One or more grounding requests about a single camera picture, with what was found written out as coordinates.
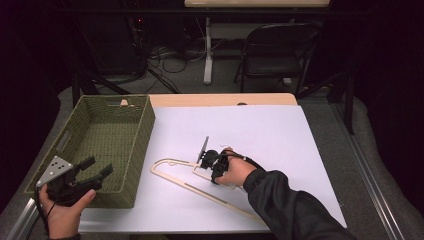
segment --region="white paper sheet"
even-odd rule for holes
[[[169,182],[150,172],[154,162],[175,158],[197,160],[206,136],[207,149],[222,145],[280,170],[292,189],[317,197],[346,227],[309,125],[300,106],[234,106],[155,108],[156,121],[144,160],[133,209],[86,209],[81,232],[127,233],[246,233],[269,231],[252,219]],[[230,191],[191,173],[189,167],[161,166],[253,214],[247,194]]]

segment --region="green wicker basket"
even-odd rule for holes
[[[110,163],[113,173],[89,207],[132,208],[154,122],[148,95],[81,97],[25,193],[34,193],[54,156],[72,164],[94,156],[96,163],[81,171],[78,181],[99,174]]]

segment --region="human hand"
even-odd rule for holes
[[[49,237],[56,239],[77,235],[81,212],[95,196],[96,191],[90,190],[71,207],[54,205],[54,202],[49,199],[47,185],[44,185],[40,192],[40,202],[43,205],[44,215],[47,217]]]
[[[227,153],[233,152],[232,148],[225,148],[224,151]],[[218,184],[227,185],[229,183],[237,186],[243,186],[247,176],[256,169],[252,164],[244,161],[243,159],[235,156],[228,156],[228,171],[222,177],[217,177],[215,182]]]

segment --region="chair backrest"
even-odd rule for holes
[[[317,40],[320,31],[321,27],[313,23],[266,25],[249,34],[243,51],[255,46],[307,45]]]

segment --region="human arm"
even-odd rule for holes
[[[72,238],[78,235],[81,212],[95,197],[94,190],[88,191],[71,207],[55,205],[47,194],[47,185],[40,191],[40,202],[49,225],[50,239]]]
[[[290,189],[284,173],[256,169],[236,157],[229,162],[216,181],[243,186],[250,205],[279,239],[355,239],[318,199]]]

